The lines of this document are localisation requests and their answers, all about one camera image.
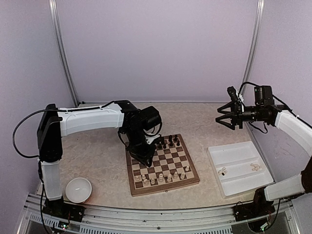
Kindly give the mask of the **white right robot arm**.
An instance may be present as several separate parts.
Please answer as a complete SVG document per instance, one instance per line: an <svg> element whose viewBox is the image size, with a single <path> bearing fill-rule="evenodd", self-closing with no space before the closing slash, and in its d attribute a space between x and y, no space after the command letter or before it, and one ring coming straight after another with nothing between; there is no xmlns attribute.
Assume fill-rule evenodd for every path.
<svg viewBox="0 0 312 234"><path fill-rule="evenodd" d="M305 151L312 155L312 127L296 115L281 99L275 96L268 85L254 85L254 105L246 106L243 96L234 87L228 87L227 93L231 101L217 109L221 116L215 120L232 130L236 126L243 127L244 122L252 125L263 122L265 126L275 127L288 135ZM277 199L296 197L312 191L312 162L309 160L305 168L297 175L262 187L255 192L256 201L249 206L253 216L260 216L268 209L268 202Z"/></svg>

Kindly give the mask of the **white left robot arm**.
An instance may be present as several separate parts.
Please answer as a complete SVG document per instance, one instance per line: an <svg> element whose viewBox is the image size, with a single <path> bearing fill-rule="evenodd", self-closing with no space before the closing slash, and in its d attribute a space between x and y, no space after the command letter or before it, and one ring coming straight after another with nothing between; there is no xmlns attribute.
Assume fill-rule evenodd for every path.
<svg viewBox="0 0 312 234"><path fill-rule="evenodd" d="M41 116L36 131L38 152L22 153L17 146L18 129L34 116ZM154 106L138 108L129 100L113 100L101 105L66 108L54 103L22 118L12 132L12 144L22 158L36 158L43 194L49 209L62 217L68 213L63 202L60 178L60 161L63 157L64 139L74 135L115 129L126 152L140 163L151 166L156 141L161 137L162 118Z"/></svg>

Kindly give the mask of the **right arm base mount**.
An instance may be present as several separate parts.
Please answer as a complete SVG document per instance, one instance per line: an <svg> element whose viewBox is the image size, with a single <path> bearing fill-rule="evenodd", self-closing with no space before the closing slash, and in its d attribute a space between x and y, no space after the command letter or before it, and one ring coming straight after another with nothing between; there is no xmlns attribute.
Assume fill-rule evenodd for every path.
<svg viewBox="0 0 312 234"><path fill-rule="evenodd" d="M243 221L274 213L275 207L273 202L260 205L256 205L253 202L245 204L239 202L233 207L233 212L236 221Z"/></svg>

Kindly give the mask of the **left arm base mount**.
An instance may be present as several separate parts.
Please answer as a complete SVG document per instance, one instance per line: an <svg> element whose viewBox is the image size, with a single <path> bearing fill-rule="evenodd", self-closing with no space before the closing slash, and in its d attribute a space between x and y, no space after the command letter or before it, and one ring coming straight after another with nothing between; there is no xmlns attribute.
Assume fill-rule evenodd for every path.
<svg viewBox="0 0 312 234"><path fill-rule="evenodd" d="M69 221L82 222L85 208L79 205L63 203L61 206L50 208L48 205L43 207L45 215L66 219Z"/></svg>

